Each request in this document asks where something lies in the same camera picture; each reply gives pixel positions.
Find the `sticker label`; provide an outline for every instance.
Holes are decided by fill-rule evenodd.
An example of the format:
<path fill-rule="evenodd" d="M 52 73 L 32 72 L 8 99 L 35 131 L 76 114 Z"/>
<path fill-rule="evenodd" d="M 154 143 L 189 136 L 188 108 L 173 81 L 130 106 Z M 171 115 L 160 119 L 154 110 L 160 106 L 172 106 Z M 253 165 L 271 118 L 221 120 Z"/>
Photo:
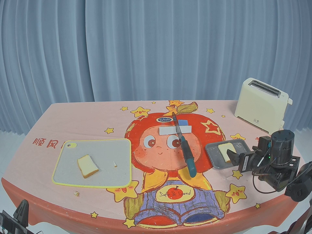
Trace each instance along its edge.
<path fill-rule="evenodd" d="M 156 119 L 157 122 L 170 122 L 173 121 L 174 119 L 170 118 L 170 117 L 161 117 Z"/>
<path fill-rule="evenodd" d="M 182 203 L 195 196 L 193 187 L 188 185 L 167 185 L 156 192 L 156 201 L 161 203 Z"/>
<path fill-rule="evenodd" d="M 246 156 L 246 157 L 245 157 L 244 166 L 243 166 L 242 171 L 245 171 L 246 168 L 247 168 L 248 158 L 249 158 L 249 156 Z"/>

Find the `bread slice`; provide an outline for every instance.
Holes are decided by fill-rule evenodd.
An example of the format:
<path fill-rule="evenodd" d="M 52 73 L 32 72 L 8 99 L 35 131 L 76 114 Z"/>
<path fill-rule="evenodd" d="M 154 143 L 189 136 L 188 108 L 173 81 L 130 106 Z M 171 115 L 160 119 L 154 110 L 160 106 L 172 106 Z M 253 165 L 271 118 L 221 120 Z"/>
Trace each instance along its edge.
<path fill-rule="evenodd" d="M 77 162 L 84 178 L 90 177 L 91 175 L 99 171 L 89 154 L 83 156 L 82 158 L 79 158 Z"/>
<path fill-rule="evenodd" d="M 226 163 L 231 163 L 231 160 L 229 158 L 229 156 L 227 155 L 227 150 L 230 149 L 231 151 L 235 152 L 236 153 L 236 150 L 233 146 L 232 143 L 224 143 L 224 144 L 221 144 L 221 145 L 218 145 L 218 148 L 225 160 Z"/>

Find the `red star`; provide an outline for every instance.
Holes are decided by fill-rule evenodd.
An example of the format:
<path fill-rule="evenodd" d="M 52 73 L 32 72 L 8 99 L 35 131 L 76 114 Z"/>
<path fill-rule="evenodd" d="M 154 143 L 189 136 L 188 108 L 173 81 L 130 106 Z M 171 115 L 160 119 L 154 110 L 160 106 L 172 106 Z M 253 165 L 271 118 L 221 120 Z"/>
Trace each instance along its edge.
<path fill-rule="evenodd" d="M 201 122 L 201 124 L 206 127 L 205 133 L 215 133 L 217 135 L 221 135 L 219 126 L 212 123 L 210 120 L 207 120 L 207 122 Z"/>

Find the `cable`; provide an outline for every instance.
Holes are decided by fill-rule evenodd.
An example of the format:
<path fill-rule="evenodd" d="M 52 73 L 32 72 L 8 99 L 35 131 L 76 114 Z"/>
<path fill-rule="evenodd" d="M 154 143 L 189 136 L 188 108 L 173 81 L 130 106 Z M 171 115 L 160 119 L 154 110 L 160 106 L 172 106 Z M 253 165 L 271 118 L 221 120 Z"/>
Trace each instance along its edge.
<path fill-rule="evenodd" d="M 268 166 L 271 165 L 275 160 L 276 160 L 276 158 L 275 158 L 271 163 L 269 163 L 268 165 L 261 167 L 261 169 L 268 167 Z M 275 192 L 277 192 L 276 190 L 275 190 L 275 191 L 271 191 L 271 192 L 262 192 L 262 191 L 258 190 L 258 188 L 255 187 L 255 175 L 254 175 L 254 171 L 253 171 L 253 170 L 252 170 L 252 184 L 253 184 L 255 190 L 256 190 L 257 192 L 259 192 L 259 193 L 270 194 L 270 193 L 275 193 Z"/>
<path fill-rule="evenodd" d="M 306 234 L 307 232 L 309 232 L 309 231 L 311 230 L 311 228 L 312 228 L 312 224 L 311 224 L 311 222 L 309 221 L 310 218 L 311 218 L 311 216 L 309 217 L 308 222 L 307 222 L 307 224 L 306 224 L 306 228 L 305 228 L 304 234 Z"/>
<path fill-rule="evenodd" d="M 261 169 L 263 169 L 263 168 L 266 168 L 266 167 L 268 167 L 269 165 L 271 165 L 275 160 L 276 160 L 276 158 L 275 158 L 271 163 L 269 163 L 269 164 L 267 164 L 267 165 L 265 165 L 265 166 L 258 167 L 258 168 L 255 169 L 255 170 L 261 170 Z M 255 171 L 252 170 L 252 176 L 261 176 L 261 175 L 270 175 L 270 174 L 255 174 Z"/>
<path fill-rule="evenodd" d="M 299 174 L 299 176 L 295 177 L 291 182 L 289 182 L 287 185 L 284 185 L 282 188 L 280 188 L 280 190 L 283 190 L 285 187 L 289 186 L 292 182 L 294 182 L 296 179 L 298 179 L 302 174 L 304 174 L 310 167 L 312 166 L 312 162 L 310 163 L 310 165 L 308 165 L 308 167 L 301 173 Z M 275 191 L 271 191 L 271 192 L 261 192 L 260 190 L 258 190 L 256 187 L 255 187 L 255 176 L 252 177 L 252 183 L 253 183 L 253 186 L 254 188 L 256 189 L 256 191 L 258 191 L 259 193 L 263 193 L 263 194 L 269 194 L 269 193 L 275 193 L 277 192 L 277 190 Z"/>
<path fill-rule="evenodd" d="M 267 152 L 263 155 L 263 157 L 267 156 L 267 154 L 269 153 L 269 151 L 271 150 L 271 146 L 272 146 L 272 140 L 270 142 L 270 147 L 268 148 Z"/>

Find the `pink tablecloth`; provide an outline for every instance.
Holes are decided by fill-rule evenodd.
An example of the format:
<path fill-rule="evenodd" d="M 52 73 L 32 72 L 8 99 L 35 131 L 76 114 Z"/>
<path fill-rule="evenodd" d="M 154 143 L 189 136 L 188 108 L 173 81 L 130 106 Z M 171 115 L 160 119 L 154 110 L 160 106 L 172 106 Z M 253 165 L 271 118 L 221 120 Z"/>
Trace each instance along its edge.
<path fill-rule="evenodd" d="M 2 178 L 3 187 L 16 206 L 24 198 L 29 201 L 30 224 L 45 221 L 76 233 L 233 233 L 263 224 L 279 226 L 295 202 L 283 192 L 256 192 L 250 172 L 239 174 L 237 167 L 212 168 L 205 153 L 207 143 L 234 138 L 244 139 L 252 149 L 258 137 L 267 135 L 234 117 L 236 103 L 203 100 L 53 104 L 21 144 Z M 192 125 L 192 133 L 185 137 L 197 160 L 199 173 L 195 180 L 185 173 L 181 154 L 174 153 L 179 153 L 180 147 L 172 147 L 172 141 L 166 146 L 156 133 L 155 129 L 170 120 L 172 111 Z M 151 139 L 156 141 L 150 143 L 150 149 L 161 152 L 146 151 L 146 136 L 153 136 Z M 114 191 L 52 182 L 65 141 L 125 137 L 132 143 L 132 188 Z M 293 154 L 300 156 L 296 148 Z M 272 190 L 258 179 L 255 183 L 262 191 Z M 176 186 L 190 194 L 170 196 L 167 189 Z M 157 195 L 165 195 L 166 200 L 163 202 Z"/>

